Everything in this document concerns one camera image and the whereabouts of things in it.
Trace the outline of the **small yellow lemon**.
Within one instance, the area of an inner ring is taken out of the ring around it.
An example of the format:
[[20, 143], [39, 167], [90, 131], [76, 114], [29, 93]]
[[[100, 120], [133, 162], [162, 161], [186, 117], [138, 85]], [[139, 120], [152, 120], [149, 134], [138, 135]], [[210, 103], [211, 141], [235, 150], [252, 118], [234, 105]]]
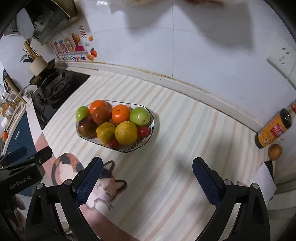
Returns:
[[97, 129], [96, 134], [98, 139], [104, 143], [109, 144], [109, 142], [115, 139], [115, 129], [116, 126], [109, 122], [102, 123]]

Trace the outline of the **dark orange persimmon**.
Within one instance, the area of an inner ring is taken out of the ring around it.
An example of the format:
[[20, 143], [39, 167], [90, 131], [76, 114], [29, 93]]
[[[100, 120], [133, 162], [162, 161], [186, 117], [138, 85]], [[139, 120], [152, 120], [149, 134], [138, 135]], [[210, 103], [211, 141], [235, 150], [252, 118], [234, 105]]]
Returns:
[[91, 114], [93, 121], [99, 126], [105, 122], [109, 122], [111, 119], [111, 112], [106, 107], [98, 107]]

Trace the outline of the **red cherry tomato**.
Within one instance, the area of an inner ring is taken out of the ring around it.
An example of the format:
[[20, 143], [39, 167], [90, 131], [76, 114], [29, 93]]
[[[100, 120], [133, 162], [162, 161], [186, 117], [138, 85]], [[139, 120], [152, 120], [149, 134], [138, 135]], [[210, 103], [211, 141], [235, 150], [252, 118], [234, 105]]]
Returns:
[[138, 137], [139, 138], [147, 138], [151, 133], [151, 129], [147, 126], [140, 126], [138, 128]]
[[118, 149], [119, 148], [119, 143], [118, 143], [118, 141], [116, 140], [116, 139], [113, 139], [113, 140], [110, 140], [110, 142], [109, 142], [109, 147], [111, 148], [111, 149]]

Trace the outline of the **blue cabinet front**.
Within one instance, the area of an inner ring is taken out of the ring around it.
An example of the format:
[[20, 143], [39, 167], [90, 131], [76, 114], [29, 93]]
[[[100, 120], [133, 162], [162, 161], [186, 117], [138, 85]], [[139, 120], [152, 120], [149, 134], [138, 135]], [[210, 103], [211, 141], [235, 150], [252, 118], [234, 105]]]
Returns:
[[26, 112], [23, 114], [16, 126], [16, 129], [13, 131], [11, 140], [8, 142], [6, 152], [12, 152], [22, 146], [27, 148], [27, 154], [36, 153]]

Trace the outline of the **brown kiwi fruit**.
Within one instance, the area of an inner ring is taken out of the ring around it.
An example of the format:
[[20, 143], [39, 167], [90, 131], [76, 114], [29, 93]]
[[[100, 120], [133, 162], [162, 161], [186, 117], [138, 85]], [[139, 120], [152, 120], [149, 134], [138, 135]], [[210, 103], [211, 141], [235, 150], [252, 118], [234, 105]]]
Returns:
[[276, 161], [282, 154], [282, 146], [280, 144], [272, 144], [268, 149], [268, 157], [272, 161]]

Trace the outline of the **left green apple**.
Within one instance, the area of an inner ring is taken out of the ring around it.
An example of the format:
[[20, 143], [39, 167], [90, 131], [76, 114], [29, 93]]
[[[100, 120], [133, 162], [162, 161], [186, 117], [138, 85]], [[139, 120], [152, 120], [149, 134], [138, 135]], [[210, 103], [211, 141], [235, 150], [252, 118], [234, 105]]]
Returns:
[[89, 108], [87, 106], [81, 106], [76, 110], [76, 121], [80, 122], [84, 118], [91, 117]]

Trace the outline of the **green apple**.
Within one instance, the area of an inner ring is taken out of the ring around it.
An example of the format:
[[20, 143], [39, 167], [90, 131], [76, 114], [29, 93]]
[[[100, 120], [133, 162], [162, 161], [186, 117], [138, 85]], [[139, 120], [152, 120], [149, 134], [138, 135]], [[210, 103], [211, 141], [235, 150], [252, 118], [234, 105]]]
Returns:
[[81, 106], [76, 110], [76, 121], [80, 122], [84, 118], [91, 117], [89, 108], [87, 106]]
[[151, 120], [151, 115], [145, 108], [137, 107], [130, 112], [129, 119], [137, 126], [147, 126]]

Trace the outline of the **black gas stove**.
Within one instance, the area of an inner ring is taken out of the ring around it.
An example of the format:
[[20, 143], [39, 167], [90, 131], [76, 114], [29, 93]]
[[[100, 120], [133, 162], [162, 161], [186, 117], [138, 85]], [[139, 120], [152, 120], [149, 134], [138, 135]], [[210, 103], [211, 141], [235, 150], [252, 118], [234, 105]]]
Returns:
[[32, 95], [37, 120], [43, 130], [62, 104], [89, 78], [88, 74], [55, 69]]

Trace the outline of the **left orange tangerine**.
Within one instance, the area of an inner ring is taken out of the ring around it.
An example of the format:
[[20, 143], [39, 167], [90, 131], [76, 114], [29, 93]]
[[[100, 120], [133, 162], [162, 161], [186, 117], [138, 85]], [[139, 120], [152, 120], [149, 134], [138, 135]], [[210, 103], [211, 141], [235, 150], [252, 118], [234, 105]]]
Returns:
[[92, 114], [93, 111], [95, 111], [95, 109], [99, 108], [99, 107], [105, 107], [108, 108], [108, 105], [105, 101], [103, 100], [95, 100], [94, 102], [92, 102], [92, 104], [90, 104], [89, 106], [89, 111]]

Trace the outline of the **orange tangerine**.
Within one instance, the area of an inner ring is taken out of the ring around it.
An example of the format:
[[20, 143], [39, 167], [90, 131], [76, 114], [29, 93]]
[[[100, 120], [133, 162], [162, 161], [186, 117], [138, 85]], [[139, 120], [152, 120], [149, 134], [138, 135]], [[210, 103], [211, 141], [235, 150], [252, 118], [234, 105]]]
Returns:
[[112, 109], [111, 118], [115, 124], [120, 124], [130, 119], [130, 108], [124, 104], [116, 105]]
[[94, 102], [92, 102], [92, 104], [90, 104], [89, 106], [89, 111], [92, 114], [93, 111], [95, 111], [95, 109], [99, 108], [99, 107], [105, 107], [108, 108], [108, 105], [105, 101], [103, 100], [95, 100]]

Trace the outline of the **striped cat table mat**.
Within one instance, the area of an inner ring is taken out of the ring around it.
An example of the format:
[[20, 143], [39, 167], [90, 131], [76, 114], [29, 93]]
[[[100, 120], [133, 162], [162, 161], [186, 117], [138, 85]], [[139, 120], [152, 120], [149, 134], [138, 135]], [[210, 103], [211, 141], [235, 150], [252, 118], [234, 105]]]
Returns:
[[[97, 99], [136, 103], [154, 116], [154, 132], [139, 149], [121, 153], [80, 138], [75, 112]], [[72, 153], [86, 166], [95, 156], [114, 161], [113, 175], [127, 188], [112, 208], [97, 202], [81, 209], [103, 240], [195, 240], [215, 208], [193, 172], [201, 157], [224, 179], [250, 184], [267, 150], [254, 132], [202, 102], [137, 78], [92, 74], [58, 109], [43, 130], [56, 157]]]

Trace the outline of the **beige utensil holder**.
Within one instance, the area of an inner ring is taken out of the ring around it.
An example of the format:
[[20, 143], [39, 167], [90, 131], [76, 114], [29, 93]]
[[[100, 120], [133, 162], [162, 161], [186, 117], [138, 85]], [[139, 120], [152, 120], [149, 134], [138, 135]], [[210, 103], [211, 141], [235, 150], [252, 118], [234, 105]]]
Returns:
[[42, 71], [44, 71], [48, 67], [48, 63], [41, 55], [38, 55], [33, 50], [33, 48], [31, 48], [27, 41], [25, 41], [23, 45], [25, 46], [25, 50], [27, 51], [29, 57], [33, 60], [29, 66], [29, 69], [33, 73], [33, 75], [37, 77], [41, 74]]

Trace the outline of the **soy sauce bottle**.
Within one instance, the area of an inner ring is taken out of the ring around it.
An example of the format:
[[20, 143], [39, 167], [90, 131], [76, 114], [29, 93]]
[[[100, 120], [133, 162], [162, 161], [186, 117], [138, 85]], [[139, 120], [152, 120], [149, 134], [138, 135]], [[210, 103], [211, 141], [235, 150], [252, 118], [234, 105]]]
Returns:
[[295, 100], [292, 101], [288, 108], [282, 108], [259, 132], [256, 133], [254, 141], [259, 149], [265, 148], [291, 126], [295, 117]]

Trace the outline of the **large yellow lemon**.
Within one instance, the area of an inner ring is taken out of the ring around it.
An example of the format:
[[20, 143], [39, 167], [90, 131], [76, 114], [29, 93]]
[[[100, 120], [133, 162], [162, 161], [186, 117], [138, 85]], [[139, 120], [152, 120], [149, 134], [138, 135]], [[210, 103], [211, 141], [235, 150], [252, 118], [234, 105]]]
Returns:
[[115, 128], [115, 138], [122, 146], [132, 145], [137, 142], [137, 126], [131, 121], [124, 121]]

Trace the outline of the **right orange tangerine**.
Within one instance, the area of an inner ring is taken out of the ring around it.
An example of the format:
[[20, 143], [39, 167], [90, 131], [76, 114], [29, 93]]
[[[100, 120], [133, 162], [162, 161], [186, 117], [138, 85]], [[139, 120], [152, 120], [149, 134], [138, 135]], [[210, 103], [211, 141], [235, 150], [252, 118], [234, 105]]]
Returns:
[[130, 108], [124, 104], [116, 105], [112, 109], [111, 118], [115, 124], [120, 124], [130, 119]]

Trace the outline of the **right green apple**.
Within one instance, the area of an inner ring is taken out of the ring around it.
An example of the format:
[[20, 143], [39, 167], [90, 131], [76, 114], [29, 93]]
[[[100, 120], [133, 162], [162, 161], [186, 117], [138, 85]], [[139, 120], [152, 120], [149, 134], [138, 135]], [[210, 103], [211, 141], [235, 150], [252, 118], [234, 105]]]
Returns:
[[129, 119], [137, 126], [147, 126], [151, 120], [151, 115], [145, 108], [137, 107], [130, 112]]

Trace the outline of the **range hood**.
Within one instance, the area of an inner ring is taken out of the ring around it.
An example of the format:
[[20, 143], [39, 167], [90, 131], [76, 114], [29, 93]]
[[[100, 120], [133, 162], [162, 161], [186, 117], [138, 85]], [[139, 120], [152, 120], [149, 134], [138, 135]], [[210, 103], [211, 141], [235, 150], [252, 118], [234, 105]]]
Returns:
[[79, 18], [73, 0], [30, 1], [25, 6], [25, 10], [34, 27], [33, 38], [41, 45]]

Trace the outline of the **colourful wall sticker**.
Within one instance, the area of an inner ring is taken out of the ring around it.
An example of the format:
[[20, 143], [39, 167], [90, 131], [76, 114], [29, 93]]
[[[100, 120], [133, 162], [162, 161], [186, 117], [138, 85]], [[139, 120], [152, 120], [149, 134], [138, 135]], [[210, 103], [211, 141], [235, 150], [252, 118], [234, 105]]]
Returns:
[[49, 41], [59, 61], [95, 61], [98, 52], [95, 40], [86, 24], [70, 26]]

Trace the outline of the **white wall socket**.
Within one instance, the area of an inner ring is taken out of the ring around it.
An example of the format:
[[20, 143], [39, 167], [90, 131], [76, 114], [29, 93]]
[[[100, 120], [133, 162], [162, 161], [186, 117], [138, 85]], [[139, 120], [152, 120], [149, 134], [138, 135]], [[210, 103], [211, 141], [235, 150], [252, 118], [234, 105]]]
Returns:
[[289, 77], [295, 66], [295, 50], [278, 34], [274, 34], [266, 60], [284, 77]]

